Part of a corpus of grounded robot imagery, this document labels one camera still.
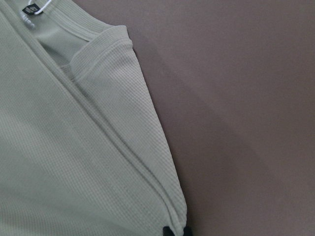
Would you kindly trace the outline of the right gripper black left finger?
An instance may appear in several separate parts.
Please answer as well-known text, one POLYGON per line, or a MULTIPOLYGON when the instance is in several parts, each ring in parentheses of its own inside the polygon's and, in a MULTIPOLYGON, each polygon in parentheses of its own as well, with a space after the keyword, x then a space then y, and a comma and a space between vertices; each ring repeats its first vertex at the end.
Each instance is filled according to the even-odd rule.
POLYGON ((163 232, 163 236, 173 236, 173 232, 169 226, 163 227, 162 232, 163 232))

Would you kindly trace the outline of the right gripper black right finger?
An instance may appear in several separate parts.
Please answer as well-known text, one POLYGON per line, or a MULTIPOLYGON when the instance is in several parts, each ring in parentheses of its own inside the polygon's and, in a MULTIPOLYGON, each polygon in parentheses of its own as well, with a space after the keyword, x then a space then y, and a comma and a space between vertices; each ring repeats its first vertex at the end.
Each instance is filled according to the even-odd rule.
POLYGON ((189 226, 184 227, 184 236, 193 236, 192 230, 189 226))

